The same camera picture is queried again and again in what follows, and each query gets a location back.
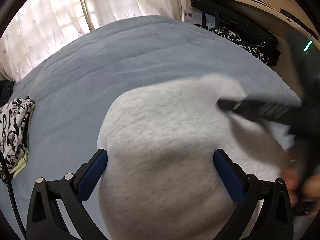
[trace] black and white patterned clothing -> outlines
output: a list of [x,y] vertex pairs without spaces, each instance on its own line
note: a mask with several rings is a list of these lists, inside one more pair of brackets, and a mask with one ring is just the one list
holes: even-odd
[[249,44],[241,41],[240,36],[229,30],[227,27],[214,27],[210,29],[209,31],[228,39],[229,41],[234,42],[235,44],[239,45],[241,48],[245,49],[250,54],[254,55],[257,59],[262,61],[264,64],[268,65],[269,58],[258,49],[257,45]]
[[[0,108],[0,154],[12,178],[28,161],[28,128],[35,103],[29,97],[14,99]],[[0,178],[4,179],[0,166]]]

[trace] blue bedsheet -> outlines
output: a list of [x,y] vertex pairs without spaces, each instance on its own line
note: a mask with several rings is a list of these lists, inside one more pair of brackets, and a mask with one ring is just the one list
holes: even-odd
[[[11,97],[30,96],[36,102],[30,159],[12,182],[24,224],[36,179],[60,179],[91,158],[102,121],[118,96],[140,86],[211,72],[236,78],[249,94],[299,101],[273,70],[244,49],[202,28],[160,16],[101,27],[36,67],[15,85]],[[97,189],[84,206],[108,237]],[[21,236],[2,182],[0,209]],[[70,231],[77,235],[74,228]]]

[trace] wooden shelf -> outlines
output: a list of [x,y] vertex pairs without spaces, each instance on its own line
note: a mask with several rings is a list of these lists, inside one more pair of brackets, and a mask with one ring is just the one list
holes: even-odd
[[290,37],[294,35],[294,32],[299,31],[304,34],[306,38],[310,38],[314,45],[320,50],[320,43],[312,37],[310,33],[271,6],[264,5],[254,0],[215,1],[246,15],[285,41],[289,41]]

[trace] human hand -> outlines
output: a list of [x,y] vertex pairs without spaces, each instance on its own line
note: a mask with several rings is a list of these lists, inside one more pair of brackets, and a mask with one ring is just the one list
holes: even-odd
[[[289,149],[285,153],[284,157],[286,160],[295,159],[294,151],[292,149]],[[284,165],[281,170],[281,177],[284,179],[286,183],[291,206],[295,206],[298,200],[297,195],[295,193],[299,184],[298,172],[294,168]],[[307,179],[303,185],[302,192],[307,197],[320,198],[320,174],[311,176],[309,179]],[[316,203],[314,212],[311,215],[316,215],[319,209],[320,209],[320,201]]]

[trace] curtain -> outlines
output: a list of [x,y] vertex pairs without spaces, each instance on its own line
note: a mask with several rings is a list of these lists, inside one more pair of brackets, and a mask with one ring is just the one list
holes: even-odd
[[108,23],[162,15],[182,19],[187,0],[28,0],[0,38],[0,76],[19,81],[66,44]]

